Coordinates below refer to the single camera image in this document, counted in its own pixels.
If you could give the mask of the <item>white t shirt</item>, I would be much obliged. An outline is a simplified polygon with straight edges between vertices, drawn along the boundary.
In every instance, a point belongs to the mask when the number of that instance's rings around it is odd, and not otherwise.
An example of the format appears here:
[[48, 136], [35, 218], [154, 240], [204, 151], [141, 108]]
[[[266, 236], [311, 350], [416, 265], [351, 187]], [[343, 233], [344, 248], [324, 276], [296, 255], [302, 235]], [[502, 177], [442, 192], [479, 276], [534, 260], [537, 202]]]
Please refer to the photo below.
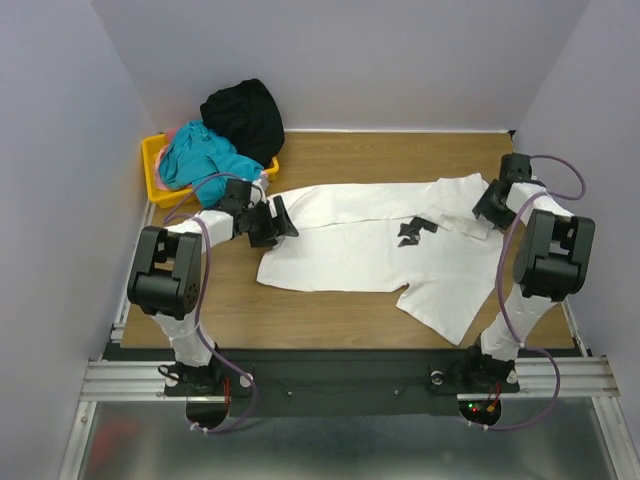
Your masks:
[[398, 309], [458, 345], [494, 289], [502, 248], [472, 213], [487, 187], [474, 173], [286, 191], [299, 234], [263, 255], [256, 279], [303, 292], [400, 290]]

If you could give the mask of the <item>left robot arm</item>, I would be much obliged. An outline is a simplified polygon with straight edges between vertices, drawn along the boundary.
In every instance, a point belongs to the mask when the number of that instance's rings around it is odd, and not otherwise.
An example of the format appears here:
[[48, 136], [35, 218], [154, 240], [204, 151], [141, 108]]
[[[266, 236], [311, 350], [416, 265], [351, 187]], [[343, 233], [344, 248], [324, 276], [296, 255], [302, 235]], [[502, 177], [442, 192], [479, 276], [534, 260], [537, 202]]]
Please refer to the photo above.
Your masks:
[[182, 221], [142, 229], [127, 297], [169, 340], [175, 363], [159, 368], [167, 387], [210, 394], [223, 382], [219, 350], [200, 321], [211, 249], [241, 235], [253, 248], [270, 247], [299, 232], [280, 195], [267, 199], [258, 185], [234, 178], [212, 208], [192, 216], [169, 215], [176, 218]]

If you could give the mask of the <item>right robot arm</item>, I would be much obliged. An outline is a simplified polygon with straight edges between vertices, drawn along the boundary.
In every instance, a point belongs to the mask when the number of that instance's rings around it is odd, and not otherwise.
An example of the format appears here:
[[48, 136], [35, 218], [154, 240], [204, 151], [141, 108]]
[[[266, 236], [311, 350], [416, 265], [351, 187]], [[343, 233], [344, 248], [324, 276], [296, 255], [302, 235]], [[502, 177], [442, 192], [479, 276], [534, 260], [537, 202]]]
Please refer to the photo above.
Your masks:
[[535, 158], [504, 155], [498, 178], [473, 208], [476, 218], [489, 221], [505, 237], [495, 277], [500, 311], [460, 366], [461, 381], [472, 390], [515, 383], [515, 360], [533, 327], [586, 281], [596, 223], [557, 203], [559, 198], [581, 199], [585, 180], [568, 161], [553, 156], [576, 174], [580, 191], [574, 196], [552, 193], [534, 177]]

